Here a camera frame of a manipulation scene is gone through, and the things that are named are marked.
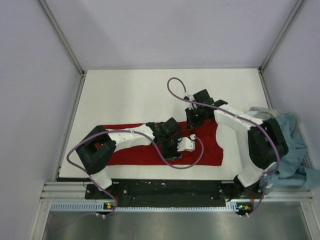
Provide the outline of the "red t shirt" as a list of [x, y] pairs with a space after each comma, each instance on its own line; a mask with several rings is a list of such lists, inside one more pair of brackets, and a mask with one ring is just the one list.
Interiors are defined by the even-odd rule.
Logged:
[[[224, 150], [218, 145], [216, 140], [216, 132], [218, 124], [213, 120], [206, 120], [204, 124], [198, 128], [187, 130], [187, 123], [180, 121], [182, 134], [188, 137], [194, 134], [200, 138], [204, 146], [204, 152], [196, 164], [198, 166], [221, 166], [223, 162]], [[170, 160], [169, 163], [174, 166], [191, 165], [196, 162], [201, 154], [201, 144], [195, 141], [194, 151], [183, 151], [182, 157]], [[135, 146], [115, 152], [108, 162], [109, 166], [115, 165], [138, 165], [138, 166], [164, 166], [165, 163], [159, 156], [153, 145]]]

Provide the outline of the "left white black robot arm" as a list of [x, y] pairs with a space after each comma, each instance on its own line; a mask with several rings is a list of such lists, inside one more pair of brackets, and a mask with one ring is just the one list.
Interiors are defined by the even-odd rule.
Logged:
[[[98, 133], [108, 133], [93, 137]], [[181, 157], [178, 143], [182, 141], [181, 125], [170, 118], [166, 122], [148, 122], [133, 128], [107, 130], [96, 126], [87, 136], [88, 141], [76, 148], [76, 153], [87, 174], [97, 183], [96, 192], [102, 198], [109, 198], [114, 191], [108, 176], [107, 165], [115, 152], [138, 146], [149, 146], [154, 142], [160, 146], [165, 160]]]

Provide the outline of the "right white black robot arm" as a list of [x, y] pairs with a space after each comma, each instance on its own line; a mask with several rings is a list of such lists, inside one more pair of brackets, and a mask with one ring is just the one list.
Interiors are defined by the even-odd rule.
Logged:
[[206, 89], [193, 95], [185, 109], [187, 128], [196, 129], [206, 120], [213, 120], [236, 132], [241, 171], [233, 179], [232, 197], [245, 198], [260, 182], [263, 174], [277, 167], [288, 152], [288, 145], [279, 123], [271, 117], [265, 120], [231, 107], [224, 100], [213, 100]]

